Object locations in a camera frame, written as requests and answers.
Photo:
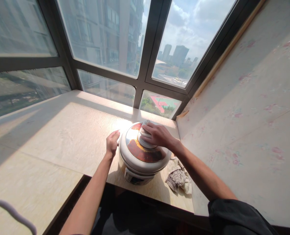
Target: floral wallpaper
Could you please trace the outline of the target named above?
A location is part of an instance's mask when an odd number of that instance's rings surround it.
[[[267,1],[198,99],[181,142],[271,224],[290,227],[290,1]],[[193,185],[194,211],[208,215]]]

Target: lid knob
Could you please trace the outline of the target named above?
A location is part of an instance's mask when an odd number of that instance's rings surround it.
[[[151,138],[152,135],[146,131],[144,128],[143,128],[143,125],[147,125],[148,123],[150,123],[151,121],[150,120],[146,120],[142,123],[142,126],[138,132],[138,135],[137,135],[137,139],[138,139],[138,142],[145,148],[148,148],[148,149],[153,149],[155,147],[157,147],[157,145],[152,145],[150,143],[147,143],[146,141],[144,141],[141,136],[145,136],[145,137],[148,137],[148,138]]]

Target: window frame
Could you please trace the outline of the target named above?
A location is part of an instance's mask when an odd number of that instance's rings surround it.
[[[233,37],[246,21],[247,17],[257,6],[259,0],[237,0],[234,3],[224,23],[212,40],[206,53],[201,58],[200,63],[194,71],[186,88],[172,86],[151,78],[155,61],[159,53],[159,46],[171,6],[171,0],[151,1],[143,43],[143,47],[146,48],[146,50],[143,50],[142,52],[137,79],[124,73],[96,66],[86,61],[74,59],[66,30],[62,22],[58,2],[56,0],[37,0],[37,2],[58,55],[56,57],[0,57],[0,72],[61,66],[64,69],[71,89],[83,91],[77,69],[83,70],[134,86],[136,92],[133,108],[140,108],[144,90],[181,101],[181,105],[172,117],[172,119],[175,120],[176,116],[183,111],[184,107],[193,97],[195,91],[223,54]]]

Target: pot lid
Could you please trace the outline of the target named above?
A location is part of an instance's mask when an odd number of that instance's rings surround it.
[[[169,162],[171,152],[164,147],[150,145],[145,141],[139,142],[141,135],[150,135],[142,125],[150,122],[137,122],[121,136],[120,154],[125,164],[140,173],[156,173]]]

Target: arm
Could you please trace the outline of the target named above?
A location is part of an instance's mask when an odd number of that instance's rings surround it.
[[[174,138],[164,126],[149,123],[143,125],[143,128],[152,135],[152,138],[142,136],[143,140],[172,151],[183,163],[195,184],[208,200],[212,201],[217,198],[237,199],[229,187],[203,161]]]
[[[119,131],[114,131],[107,137],[106,154],[67,218],[60,231],[60,235],[90,234],[105,188],[110,166],[115,156],[119,136]]]

